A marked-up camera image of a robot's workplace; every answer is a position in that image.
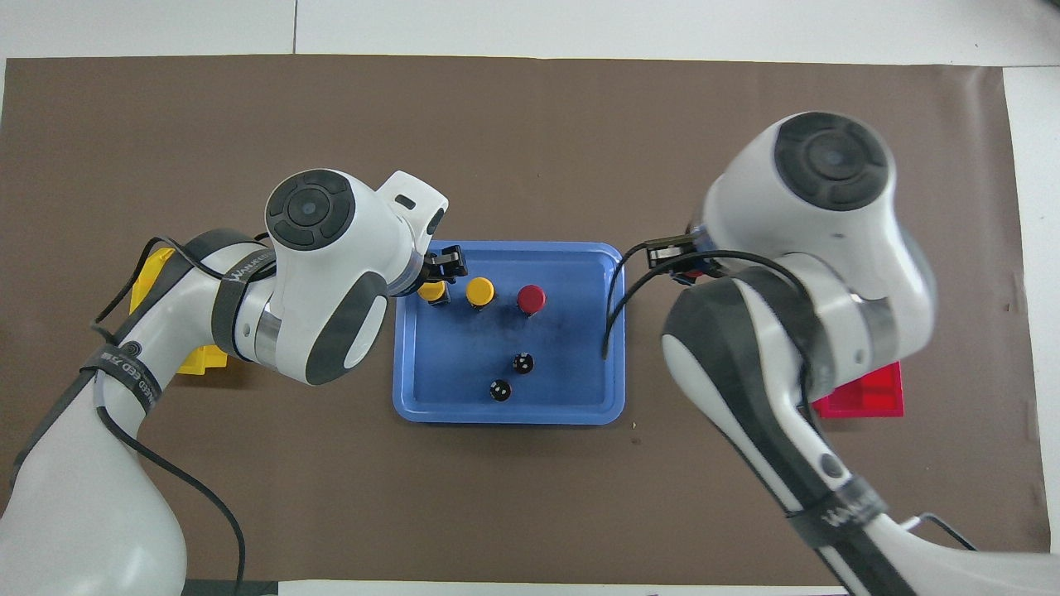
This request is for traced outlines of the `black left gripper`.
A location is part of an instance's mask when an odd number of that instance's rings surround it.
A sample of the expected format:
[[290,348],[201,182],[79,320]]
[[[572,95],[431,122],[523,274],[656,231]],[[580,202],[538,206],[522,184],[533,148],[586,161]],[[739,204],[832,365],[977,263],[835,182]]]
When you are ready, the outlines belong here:
[[467,276],[465,252],[461,245],[455,244],[443,248],[440,255],[427,252],[424,255],[420,274],[417,277],[421,284],[447,282]]

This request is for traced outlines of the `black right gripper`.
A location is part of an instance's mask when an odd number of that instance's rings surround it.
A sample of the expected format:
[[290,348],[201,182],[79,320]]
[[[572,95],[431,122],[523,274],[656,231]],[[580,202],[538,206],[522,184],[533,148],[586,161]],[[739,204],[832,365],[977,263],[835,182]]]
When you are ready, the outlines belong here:
[[[696,252],[694,235],[670,235],[646,241],[646,261],[648,268],[655,268],[677,259],[681,256]],[[696,268],[674,267],[672,279],[682,286],[696,284]]]

